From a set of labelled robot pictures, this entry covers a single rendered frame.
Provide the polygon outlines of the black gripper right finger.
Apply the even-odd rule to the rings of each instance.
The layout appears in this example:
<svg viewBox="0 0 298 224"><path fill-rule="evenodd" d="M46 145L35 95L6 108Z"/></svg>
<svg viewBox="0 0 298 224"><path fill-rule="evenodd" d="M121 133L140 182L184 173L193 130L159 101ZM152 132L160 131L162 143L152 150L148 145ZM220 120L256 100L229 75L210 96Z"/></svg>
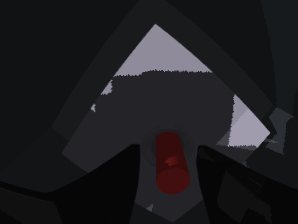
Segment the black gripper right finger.
<svg viewBox="0 0 298 224"><path fill-rule="evenodd" d="M198 146L196 165L210 224L298 224L298 189L207 145Z"/></svg>

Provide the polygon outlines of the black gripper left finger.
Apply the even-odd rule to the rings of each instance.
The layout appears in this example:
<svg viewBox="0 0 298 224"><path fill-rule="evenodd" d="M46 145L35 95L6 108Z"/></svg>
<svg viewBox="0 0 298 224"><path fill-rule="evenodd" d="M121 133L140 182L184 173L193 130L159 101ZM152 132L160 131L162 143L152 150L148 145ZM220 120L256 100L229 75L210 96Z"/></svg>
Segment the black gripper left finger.
<svg viewBox="0 0 298 224"><path fill-rule="evenodd" d="M0 224L129 224L137 193L140 145L52 192L0 181Z"/></svg>

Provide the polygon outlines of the dark red cylinder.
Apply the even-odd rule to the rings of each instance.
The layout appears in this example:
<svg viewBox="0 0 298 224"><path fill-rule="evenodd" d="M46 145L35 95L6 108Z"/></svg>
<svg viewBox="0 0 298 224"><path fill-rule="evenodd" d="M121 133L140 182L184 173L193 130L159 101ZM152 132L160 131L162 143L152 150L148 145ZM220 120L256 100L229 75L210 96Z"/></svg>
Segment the dark red cylinder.
<svg viewBox="0 0 298 224"><path fill-rule="evenodd" d="M183 192L190 184L179 135L164 132L156 136L156 185L166 194Z"/></svg>

